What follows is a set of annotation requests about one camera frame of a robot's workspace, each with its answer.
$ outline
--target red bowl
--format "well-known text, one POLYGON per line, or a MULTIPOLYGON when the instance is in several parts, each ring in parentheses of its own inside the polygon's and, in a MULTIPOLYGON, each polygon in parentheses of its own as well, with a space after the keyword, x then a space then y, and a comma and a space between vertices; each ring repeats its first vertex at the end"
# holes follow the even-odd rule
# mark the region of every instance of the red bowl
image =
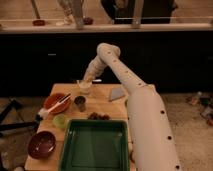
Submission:
POLYGON ((55 136, 49 131, 41 131, 31 138, 28 154, 34 159, 44 159, 50 156, 55 146, 55 136))
MULTIPOLYGON (((64 93, 55 93, 55 94, 50 95, 44 101, 44 106, 43 107, 45 109, 51 108, 53 105, 55 105, 64 96, 66 96, 66 94, 64 94, 64 93)), ((56 107, 54 110, 52 110, 50 112, 50 114, 55 115, 55 114, 58 114, 58 113, 61 113, 61 112, 65 111, 70 106, 70 103, 71 103, 71 99, 66 100, 64 103, 62 103, 61 105, 56 107)))

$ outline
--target orange bowl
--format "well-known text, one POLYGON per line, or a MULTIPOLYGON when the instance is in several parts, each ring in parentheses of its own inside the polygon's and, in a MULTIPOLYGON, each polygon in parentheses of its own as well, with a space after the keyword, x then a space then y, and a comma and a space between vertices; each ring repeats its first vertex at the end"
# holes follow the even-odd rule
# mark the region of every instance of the orange bowl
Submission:
MULTIPOLYGON (((45 109, 51 108, 60 99, 62 99, 64 96, 66 96, 66 94, 64 94, 64 93, 54 93, 54 94, 50 95, 44 101, 44 106, 43 107, 45 109)), ((65 111, 70 106, 70 103, 71 103, 71 99, 66 100, 64 103, 62 103, 61 105, 59 105, 58 107, 56 107, 54 110, 52 110, 50 112, 50 114, 55 115, 55 114, 58 114, 58 113, 61 113, 61 112, 65 111)))

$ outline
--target green tray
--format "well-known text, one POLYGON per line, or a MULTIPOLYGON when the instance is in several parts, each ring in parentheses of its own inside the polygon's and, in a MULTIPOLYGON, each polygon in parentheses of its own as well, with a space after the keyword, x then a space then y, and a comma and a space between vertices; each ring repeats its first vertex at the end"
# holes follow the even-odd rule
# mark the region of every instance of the green tray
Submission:
POLYGON ((71 120, 59 171, 129 171, 126 122, 71 120))

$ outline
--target black cabinet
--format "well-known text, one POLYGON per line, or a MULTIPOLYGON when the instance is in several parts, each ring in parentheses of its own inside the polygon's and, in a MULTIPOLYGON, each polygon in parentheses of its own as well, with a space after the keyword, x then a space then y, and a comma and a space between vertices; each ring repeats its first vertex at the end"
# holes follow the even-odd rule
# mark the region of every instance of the black cabinet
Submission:
MULTIPOLYGON (((48 95, 56 82, 80 79, 99 43, 158 91, 211 91, 212 31, 0 34, 0 96, 48 95)), ((104 83, 118 83, 109 68, 104 83)))

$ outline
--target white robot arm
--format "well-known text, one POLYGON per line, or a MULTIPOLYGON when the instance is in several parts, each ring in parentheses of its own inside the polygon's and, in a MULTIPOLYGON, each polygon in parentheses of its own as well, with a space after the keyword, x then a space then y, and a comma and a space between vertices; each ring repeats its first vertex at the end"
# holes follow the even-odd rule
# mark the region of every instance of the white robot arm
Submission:
POLYGON ((138 171, 181 171, 164 103, 153 85, 146 84, 118 57, 120 49, 101 43, 84 81, 100 76, 106 66, 127 89, 127 113, 138 171))

